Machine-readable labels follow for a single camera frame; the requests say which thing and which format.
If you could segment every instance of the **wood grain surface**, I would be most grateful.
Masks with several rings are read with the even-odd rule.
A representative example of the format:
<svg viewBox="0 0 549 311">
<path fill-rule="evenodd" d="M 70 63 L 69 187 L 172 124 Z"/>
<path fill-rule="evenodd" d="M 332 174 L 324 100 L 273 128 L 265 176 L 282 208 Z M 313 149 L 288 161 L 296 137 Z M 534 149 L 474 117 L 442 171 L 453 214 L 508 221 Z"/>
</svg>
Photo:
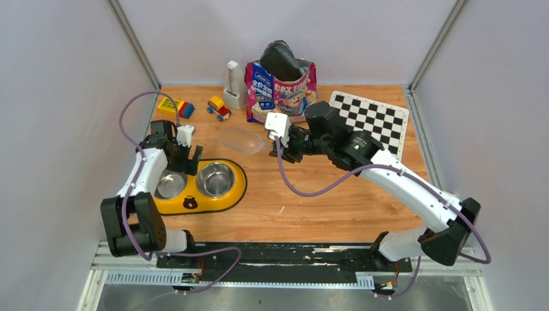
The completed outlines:
<svg viewBox="0 0 549 311">
<path fill-rule="evenodd" d="M 162 91 L 195 105 L 190 120 L 182 119 L 182 124 L 196 127 L 193 145 L 204 147 L 202 158 L 231 159 L 248 177 L 247 193 L 237 206 L 220 213 L 165 216 L 167 227 L 190 230 L 197 241 L 372 242 L 382 231 L 402 231 L 422 223 L 410 209 L 362 178 L 347 179 L 316 198 L 297 196 L 284 185 L 276 158 L 267 152 L 241 154 L 219 142 L 218 137 L 231 139 L 223 136 L 230 126 L 254 131 L 266 140 L 263 126 L 248 123 L 245 111 L 233 109 L 223 122 L 207 113 L 208 99 L 221 96 L 221 87 L 164 86 Z M 319 100 L 329 101 L 333 91 L 406 107 L 400 86 L 319 86 Z M 153 118 L 175 119 L 158 111 Z M 410 118 L 402 162 L 428 180 L 411 122 Z M 323 155 L 284 163 L 284 168 L 294 187 L 304 192 L 323 189 L 345 174 Z"/>
</svg>

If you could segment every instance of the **white wall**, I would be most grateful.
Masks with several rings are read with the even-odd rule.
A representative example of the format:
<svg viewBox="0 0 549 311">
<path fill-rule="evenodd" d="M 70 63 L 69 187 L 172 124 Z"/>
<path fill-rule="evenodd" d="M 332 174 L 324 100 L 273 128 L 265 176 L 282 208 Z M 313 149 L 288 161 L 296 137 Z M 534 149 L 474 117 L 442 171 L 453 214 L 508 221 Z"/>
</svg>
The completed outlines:
<svg viewBox="0 0 549 311">
<path fill-rule="evenodd" d="M 470 1 L 418 89 L 442 178 L 482 204 L 495 310 L 546 310 L 549 3 Z"/>
<path fill-rule="evenodd" d="M 106 1 L 2 1 L 0 42 L 0 309 L 74 310 L 151 85 Z"/>
<path fill-rule="evenodd" d="M 283 39 L 320 84 L 411 82 L 454 0 L 120 0 L 163 84 L 221 84 Z"/>
</svg>

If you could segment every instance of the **bear face logo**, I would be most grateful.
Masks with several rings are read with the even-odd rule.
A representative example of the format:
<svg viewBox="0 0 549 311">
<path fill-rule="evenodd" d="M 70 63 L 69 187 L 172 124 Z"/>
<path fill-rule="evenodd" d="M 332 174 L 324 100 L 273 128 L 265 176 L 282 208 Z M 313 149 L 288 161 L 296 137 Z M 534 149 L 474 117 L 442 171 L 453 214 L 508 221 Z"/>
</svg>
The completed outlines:
<svg viewBox="0 0 549 311">
<path fill-rule="evenodd" d="M 198 203 L 196 203 L 196 199 L 193 196 L 186 197 L 183 200 L 183 207 L 186 209 L 195 209 L 198 207 Z"/>
</svg>

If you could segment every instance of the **yellow pet bowl tray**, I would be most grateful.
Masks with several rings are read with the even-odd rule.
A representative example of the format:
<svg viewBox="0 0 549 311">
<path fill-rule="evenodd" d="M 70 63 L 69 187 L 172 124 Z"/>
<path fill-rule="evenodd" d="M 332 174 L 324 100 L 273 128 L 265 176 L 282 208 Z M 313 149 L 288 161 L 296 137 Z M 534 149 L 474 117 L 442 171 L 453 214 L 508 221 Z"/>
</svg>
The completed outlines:
<svg viewBox="0 0 549 311">
<path fill-rule="evenodd" d="M 240 202 L 247 185 L 244 169 L 235 162 L 201 160 L 196 176 L 165 170 L 154 201 L 162 215 L 222 212 Z"/>
</svg>

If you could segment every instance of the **stainless steel bowl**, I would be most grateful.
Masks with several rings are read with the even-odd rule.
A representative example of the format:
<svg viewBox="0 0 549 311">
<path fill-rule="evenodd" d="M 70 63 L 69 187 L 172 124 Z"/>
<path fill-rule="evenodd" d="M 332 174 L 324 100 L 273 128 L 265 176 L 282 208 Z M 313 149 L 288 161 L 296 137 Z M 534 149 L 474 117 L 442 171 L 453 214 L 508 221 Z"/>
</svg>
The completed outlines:
<svg viewBox="0 0 549 311">
<path fill-rule="evenodd" d="M 159 199 L 173 199 L 180 195 L 187 184 L 187 175 L 164 170 L 156 186 L 155 197 Z"/>
<path fill-rule="evenodd" d="M 234 172 L 224 163 L 211 163 L 196 175 L 198 191 L 209 198 L 226 195 L 234 185 Z"/>
</svg>

